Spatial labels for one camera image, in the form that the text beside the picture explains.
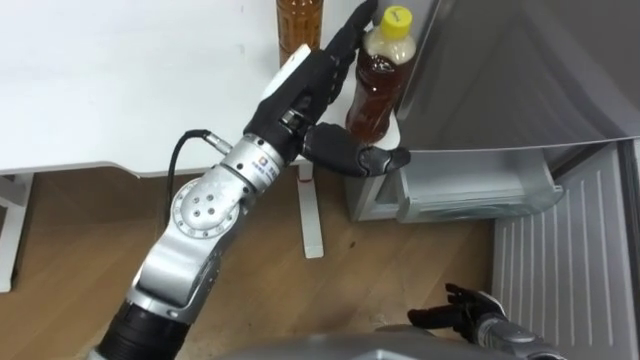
robotic hand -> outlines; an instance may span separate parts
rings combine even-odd
[[[361,4],[326,49],[301,47],[267,88],[235,146],[203,135],[224,159],[178,191],[165,232],[89,359],[174,359],[250,204],[298,155],[360,177],[383,175],[409,162],[405,149],[365,146],[337,125],[317,124],[339,95],[376,8],[376,0]]]
[[[415,327],[431,330],[453,328],[465,340],[527,360],[564,360],[544,340],[509,322],[502,305],[481,291],[446,284],[449,304],[426,310],[410,310]]]

bottle cap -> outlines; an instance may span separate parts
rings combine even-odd
[[[404,6],[389,6],[382,16],[380,31],[388,39],[402,39],[409,35],[413,15]]]

robotic arm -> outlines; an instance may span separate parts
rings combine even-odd
[[[359,177],[409,162],[405,149],[365,146],[337,125],[317,124],[339,95],[376,8],[375,0],[361,4],[325,50],[299,49],[267,88],[235,146],[213,134],[205,138],[224,159],[176,194],[164,234],[89,359],[174,359],[250,204],[298,155]]]

refrigerator drawer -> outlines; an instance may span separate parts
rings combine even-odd
[[[400,222],[521,216],[562,197],[542,150],[413,153],[396,172]]]

white table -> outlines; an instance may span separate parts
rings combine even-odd
[[[359,1],[325,2],[326,44]],[[0,292],[9,277],[34,172],[116,166],[166,174],[186,130],[242,135],[278,70],[275,0],[23,0],[0,4]],[[343,123],[351,76],[322,121]],[[397,123],[378,146],[399,143]],[[188,143],[177,173],[221,160]],[[306,255],[322,256],[312,167],[298,158]]]

